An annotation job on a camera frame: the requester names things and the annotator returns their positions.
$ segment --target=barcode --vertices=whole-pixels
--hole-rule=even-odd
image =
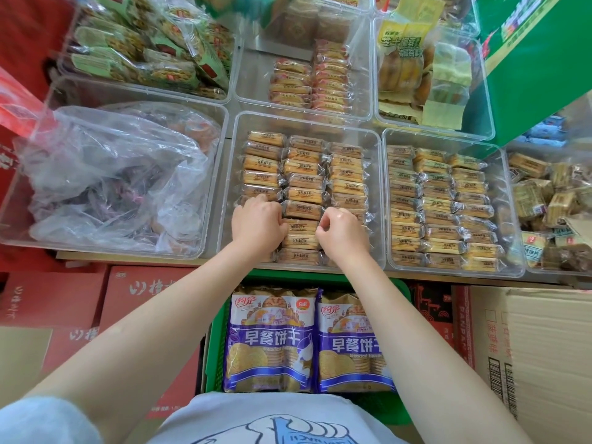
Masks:
[[[489,381],[491,390],[497,394],[499,400],[504,401],[504,391],[501,388],[501,366],[500,361],[489,357]]]
[[[512,371],[512,365],[506,363],[506,383],[508,391],[508,408],[510,413],[514,415],[515,419],[518,419],[518,408],[516,406],[516,390],[514,389],[514,372]]]

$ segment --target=red logo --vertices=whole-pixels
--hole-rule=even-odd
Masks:
[[[310,302],[308,299],[299,299],[298,301],[296,301],[296,308],[298,308],[299,310],[308,310],[309,306]]]
[[[255,302],[255,296],[242,296],[240,298],[237,298],[234,301],[234,305],[237,306],[238,308],[242,307],[242,306],[249,306],[251,305],[253,302]]]
[[[324,306],[321,308],[323,316],[329,316],[339,311],[339,306]]]

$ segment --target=person's left hand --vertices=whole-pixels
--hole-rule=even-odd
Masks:
[[[274,251],[288,234],[282,223],[282,206],[270,202],[264,194],[237,206],[232,215],[232,241],[239,243],[261,261]]]

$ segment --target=breakfast biscuit bag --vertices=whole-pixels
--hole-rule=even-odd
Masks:
[[[234,291],[224,359],[226,392],[311,391],[317,292],[242,286]]]
[[[317,309],[319,392],[394,391],[360,300],[353,294],[323,295]]]

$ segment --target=light blue sleeve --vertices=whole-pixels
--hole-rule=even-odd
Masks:
[[[0,410],[2,444],[103,444],[76,406],[55,397],[27,397]]]

